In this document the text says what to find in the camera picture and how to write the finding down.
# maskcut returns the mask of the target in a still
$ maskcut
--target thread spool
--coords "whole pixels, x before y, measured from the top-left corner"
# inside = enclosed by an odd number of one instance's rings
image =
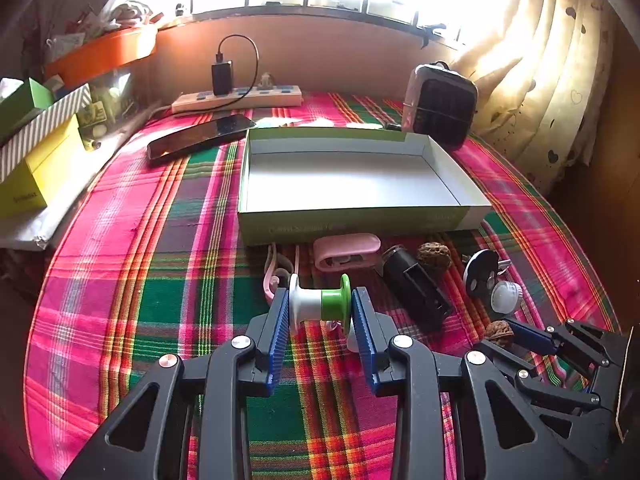
[[[340,288],[302,288],[297,274],[289,280],[289,331],[298,333],[298,325],[304,321],[340,321],[344,334],[351,326],[351,285],[343,274]]]

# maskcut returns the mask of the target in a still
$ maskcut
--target orange shelf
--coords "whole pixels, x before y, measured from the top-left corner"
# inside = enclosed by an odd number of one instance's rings
[[[111,32],[45,65],[46,79],[58,74],[65,87],[75,88],[106,72],[149,56],[156,49],[155,25]]]

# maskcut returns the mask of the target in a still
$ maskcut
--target charging cable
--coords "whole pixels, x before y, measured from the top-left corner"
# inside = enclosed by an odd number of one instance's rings
[[[249,86],[249,88],[246,90],[246,92],[244,92],[244,94],[242,94],[240,97],[234,99],[233,101],[229,101],[228,103],[225,103],[223,105],[219,105],[213,108],[207,108],[206,110],[200,110],[203,112],[211,112],[213,110],[219,110],[220,108],[224,108],[226,106],[229,105],[233,105],[235,103],[237,103],[238,101],[242,100],[243,98],[245,98],[248,93],[254,89],[255,86],[255,82],[258,79],[258,62],[260,61],[260,55],[258,54],[258,47],[255,46],[254,40],[252,40],[251,38],[249,38],[248,36],[245,36],[244,34],[229,34],[228,36],[225,36],[224,38],[222,38],[222,40],[220,40],[220,43],[218,44],[218,52],[216,53],[216,65],[224,63],[224,57],[222,55],[222,51],[220,50],[222,48],[222,44],[225,42],[225,40],[228,40],[228,38],[245,38],[247,41],[249,41],[252,46],[254,47],[254,52],[255,52],[255,72],[254,72],[254,80],[251,82],[251,85]]]

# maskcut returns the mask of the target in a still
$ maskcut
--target walnut shell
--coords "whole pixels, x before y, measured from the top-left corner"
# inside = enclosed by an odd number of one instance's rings
[[[418,261],[432,270],[444,272],[452,264],[451,253],[446,245],[427,242],[418,247]]]
[[[494,321],[484,329],[484,338],[499,347],[507,348],[513,342],[513,330],[506,321]]]

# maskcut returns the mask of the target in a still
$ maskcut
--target yellow box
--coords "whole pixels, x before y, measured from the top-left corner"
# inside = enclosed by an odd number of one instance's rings
[[[0,184],[0,217],[42,209],[85,154],[76,115],[42,139]]]

